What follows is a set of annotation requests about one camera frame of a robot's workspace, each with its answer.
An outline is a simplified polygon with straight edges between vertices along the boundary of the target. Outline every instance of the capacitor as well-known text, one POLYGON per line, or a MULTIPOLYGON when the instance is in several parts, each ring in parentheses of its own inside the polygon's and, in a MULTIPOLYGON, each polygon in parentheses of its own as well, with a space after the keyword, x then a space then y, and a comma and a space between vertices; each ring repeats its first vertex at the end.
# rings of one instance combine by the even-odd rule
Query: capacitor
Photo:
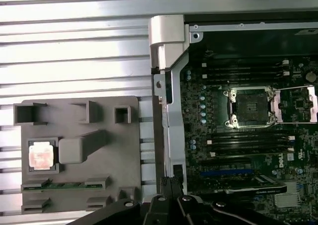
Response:
POLYGON ((191 146, 190 146, 190 149, 191 149, 191 150, 195 150, 195 149, 197 149, 197 146, 196 146, 196 145, 191 145, 191 146))
POLYGON ((295 171, 296 171, 297 174, 302 174, 302 173, 304 173, 304 170, 301 169, 301 168, 296 168, 295 171))
POLYGON ((195 140, 190 140, 190 141, 189 141, 189 144, 190 144, 190 145, 194 145, 194 144, 196 144, 196 143, 197 143, 197 142, 196 142, 195 140))
POLYGON ((308 72, 305 76, 305 79, 308 81, 308 82, 315 82, 317 80, 317 75, 314 73, 314 72, 308 72))

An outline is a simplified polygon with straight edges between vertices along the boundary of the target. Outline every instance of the finned metal surface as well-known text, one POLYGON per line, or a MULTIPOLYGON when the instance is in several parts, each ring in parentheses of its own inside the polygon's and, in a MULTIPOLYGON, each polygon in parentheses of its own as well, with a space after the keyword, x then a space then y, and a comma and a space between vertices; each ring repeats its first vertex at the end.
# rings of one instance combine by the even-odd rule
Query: finned metal surface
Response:
MULTIPOLYGON (((0 0, 0 166, 6 172, 0 176, 11 181, 3 184, 0 179, 0 185, 5 191, 19 189, 20 159, 3 152, 21 146, 20 129, 11 123, 13 103, 134 95, 140 99, 141 126, 151 126, 150 17, 317 8, 317 0, 0 0)), ((149 164, 154 162, 153 141, 150 129, 141 135, 141 156, 147 158, 149 173, 154 173, 154 164, 149 164)), ((154 194, 155 181, 145 183, 142 190, 154 194)), ((0 195, 0 213, 17 214, 20 199, 20 194, 0 195)), ((5 216, 0 223, 55 224, 59 219, 61 225, 85 214, 5 216)))

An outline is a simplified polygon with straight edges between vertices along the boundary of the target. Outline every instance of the metal bracket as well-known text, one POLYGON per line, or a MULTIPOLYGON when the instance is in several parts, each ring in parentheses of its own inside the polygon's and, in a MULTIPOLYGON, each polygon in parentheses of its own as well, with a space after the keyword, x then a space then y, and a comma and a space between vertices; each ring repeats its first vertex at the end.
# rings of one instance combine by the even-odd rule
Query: metal bracket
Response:
POLYGON ((190 44, 189 25, 183 15, 158 15, 149 22, 152 68, 170 70, 190 44))

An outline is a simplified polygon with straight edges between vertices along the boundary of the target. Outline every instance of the heat sink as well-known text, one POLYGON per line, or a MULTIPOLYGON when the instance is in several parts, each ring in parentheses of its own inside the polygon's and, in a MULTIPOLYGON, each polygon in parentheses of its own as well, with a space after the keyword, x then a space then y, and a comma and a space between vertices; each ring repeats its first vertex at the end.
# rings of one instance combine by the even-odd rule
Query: heat sink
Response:
POLYGON ((300 194, 297 189, 297 182, 285 182, 287 192, 275 195, 275 205, 278 208, 298 207, 300 206, 300 194))

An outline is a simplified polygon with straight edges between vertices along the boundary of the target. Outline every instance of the pcie slot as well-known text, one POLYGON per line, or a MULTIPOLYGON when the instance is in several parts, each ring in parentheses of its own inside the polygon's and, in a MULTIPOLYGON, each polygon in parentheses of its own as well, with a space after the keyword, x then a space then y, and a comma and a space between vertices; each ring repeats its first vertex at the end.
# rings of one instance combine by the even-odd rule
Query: pcie slot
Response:
POLYGON ((218 165, 233 165, 233 164, 250 164, 251 160, 247 157, 224 158, 224 159, 207 159, 200 160, 200 165, 203 166, 218 166, 218 165))

